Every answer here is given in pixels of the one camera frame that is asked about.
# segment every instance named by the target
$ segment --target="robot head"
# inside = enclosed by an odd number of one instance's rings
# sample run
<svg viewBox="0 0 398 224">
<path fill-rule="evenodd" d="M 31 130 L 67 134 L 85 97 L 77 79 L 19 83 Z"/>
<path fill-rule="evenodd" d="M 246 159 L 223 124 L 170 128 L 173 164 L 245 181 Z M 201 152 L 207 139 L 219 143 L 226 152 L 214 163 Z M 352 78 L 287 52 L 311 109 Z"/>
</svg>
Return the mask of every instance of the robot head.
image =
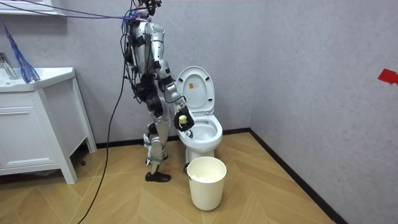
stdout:
<svg viewBox="0 0 398 224">
<path fill-rule="evenodd" d="M 138 0 L 140 5 L 145 4 L 145 7 L 148 9 L 149 15 L 153 16 L 155 14 L 156 7 L 162 6 L 161 0 Z"/>
</svg>

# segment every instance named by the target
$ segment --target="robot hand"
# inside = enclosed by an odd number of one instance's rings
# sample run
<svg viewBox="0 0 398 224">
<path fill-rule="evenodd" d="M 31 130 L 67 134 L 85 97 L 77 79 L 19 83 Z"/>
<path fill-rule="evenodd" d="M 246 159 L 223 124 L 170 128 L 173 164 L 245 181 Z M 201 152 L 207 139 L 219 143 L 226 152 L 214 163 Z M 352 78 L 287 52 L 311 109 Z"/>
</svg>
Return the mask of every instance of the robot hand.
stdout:
<svg viewBox="0 0 398 224">
<path fill-rule="evenodd" d="M 177 130 L 181 132 L 188 131 L 194 124 L 195 122 L 186 106 L 175 114 L 174 126 Z"/>
</svg>

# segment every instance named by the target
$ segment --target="toilet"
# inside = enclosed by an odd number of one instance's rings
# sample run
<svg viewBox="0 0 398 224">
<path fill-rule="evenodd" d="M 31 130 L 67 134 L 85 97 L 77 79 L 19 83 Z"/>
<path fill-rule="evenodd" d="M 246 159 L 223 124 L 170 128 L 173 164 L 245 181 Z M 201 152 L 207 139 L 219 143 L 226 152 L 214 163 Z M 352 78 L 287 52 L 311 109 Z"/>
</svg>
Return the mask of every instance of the toilet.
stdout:
<svg viewBox="0 0 398 224">
<path fill-rule="evenodd" d="M 186 106 L 195 121 L 195 125 L 191 128 L 192 138 L 177 131 L 187 147 L 185 151 L 187 163 L 203 156 L 214 157 L 214 150 L 223 138 L 223 128 L 213 114 L 215 91 L 211 77 L 203 68 L 191 66 L 180 73 L 176 83 L 178 92 L 186 97 Z"/>
</svg>

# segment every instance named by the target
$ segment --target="red object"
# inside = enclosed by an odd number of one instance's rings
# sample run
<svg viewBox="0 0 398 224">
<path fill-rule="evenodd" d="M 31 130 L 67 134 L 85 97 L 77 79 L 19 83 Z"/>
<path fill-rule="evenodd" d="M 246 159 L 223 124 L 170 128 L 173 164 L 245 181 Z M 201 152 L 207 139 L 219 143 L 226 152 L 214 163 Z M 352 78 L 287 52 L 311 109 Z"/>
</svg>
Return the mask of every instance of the red object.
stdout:
<svg viewBox="0 0 398 224">
<path fill-rule="evenodd" d="M 381 80 L 381 81 L 384 81 L 386 83 L 390 83 L 390 84 L 396 83 L 398 85 L 398 75 L 397 75 L 397 73 L 394 72 L 394 71 L 388 70 L 388 69 L 384 69 L 381 72 L 381 74 L 380 74 L 378 79 Z"/>
</svg>

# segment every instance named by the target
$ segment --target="white bucket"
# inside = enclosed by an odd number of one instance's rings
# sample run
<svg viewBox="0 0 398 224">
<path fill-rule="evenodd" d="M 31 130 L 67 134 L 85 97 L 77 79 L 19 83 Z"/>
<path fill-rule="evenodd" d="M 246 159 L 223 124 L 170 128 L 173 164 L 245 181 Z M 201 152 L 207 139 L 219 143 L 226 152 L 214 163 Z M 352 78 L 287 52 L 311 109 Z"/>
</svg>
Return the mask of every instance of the white bucket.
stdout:
<svg viewBox="0 0 398 224">
<path fill-rule="evenodd" d="M 214 157 L 200 157 L 187 165 L 193 204 L 204 211 L 215 209 L 223 196 L 225 164 Z"/>
</svg>

